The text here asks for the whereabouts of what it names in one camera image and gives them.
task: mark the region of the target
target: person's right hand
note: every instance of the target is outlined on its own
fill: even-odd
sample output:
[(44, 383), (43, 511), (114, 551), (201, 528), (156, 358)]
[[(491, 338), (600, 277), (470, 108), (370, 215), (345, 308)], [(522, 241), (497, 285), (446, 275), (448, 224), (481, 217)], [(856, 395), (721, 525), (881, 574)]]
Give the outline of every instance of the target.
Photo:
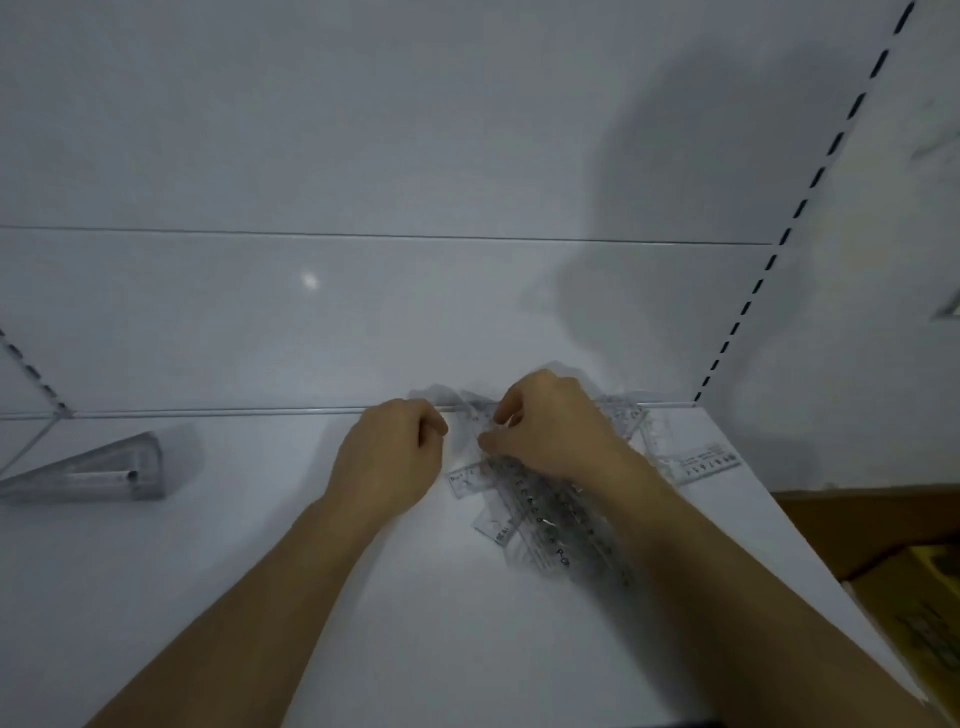
[(515, 457), (539, 473), (582, 487), (589, 487), (611, 463), (634, 454), (579, 381), (547, 370), (511, 387), (493, 421), (508, 427), (480, 435), (487, 454)]

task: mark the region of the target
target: person's left arm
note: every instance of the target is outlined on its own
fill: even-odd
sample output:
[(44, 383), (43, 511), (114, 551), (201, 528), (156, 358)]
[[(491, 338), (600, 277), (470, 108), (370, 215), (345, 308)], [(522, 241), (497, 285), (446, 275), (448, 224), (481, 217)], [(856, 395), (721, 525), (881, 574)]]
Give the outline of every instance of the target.
[(368, 410), (324, 496), (88, 728), (279, 726), (360, 555), (437, 479), (446, 432), (425, 400)]

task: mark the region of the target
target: brown box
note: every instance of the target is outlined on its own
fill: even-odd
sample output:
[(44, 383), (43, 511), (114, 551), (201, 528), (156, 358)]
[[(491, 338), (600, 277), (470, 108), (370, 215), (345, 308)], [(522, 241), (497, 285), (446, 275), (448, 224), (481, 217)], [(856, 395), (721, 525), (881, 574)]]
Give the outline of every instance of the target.
[(911, 546), (852, 582), (931, 698), (960, 723), (960, 546)]

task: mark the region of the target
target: wall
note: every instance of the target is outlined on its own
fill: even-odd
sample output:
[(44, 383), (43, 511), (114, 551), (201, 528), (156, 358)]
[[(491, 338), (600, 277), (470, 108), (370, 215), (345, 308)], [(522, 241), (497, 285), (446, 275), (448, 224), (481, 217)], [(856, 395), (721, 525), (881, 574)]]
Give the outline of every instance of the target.
[(960, 481), (960, 4), (893, 41), (701, 396), (772, 490)]

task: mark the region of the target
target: white table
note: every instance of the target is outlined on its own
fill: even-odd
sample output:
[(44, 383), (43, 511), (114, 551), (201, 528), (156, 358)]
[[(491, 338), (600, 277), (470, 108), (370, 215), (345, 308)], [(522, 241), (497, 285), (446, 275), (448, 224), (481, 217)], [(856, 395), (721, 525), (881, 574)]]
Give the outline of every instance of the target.
[[(701, 409), (661, 410), (678, 449), (726, 443)], [(352, 415), (85, 420), (39, 467), (153, 429), (182, 490), (161, 503), (0, 510), (0, 715), (78, 726), (249, 569), (325, 485)], [(467, 435), (452, 416), (447, 462)], [(751, 471), (684, 494), (913, 692), (917, 687)], [(662, 615), (511, 570), (439, 482), (350, 578), (289, 726), (662, 726), (709, 717)]]

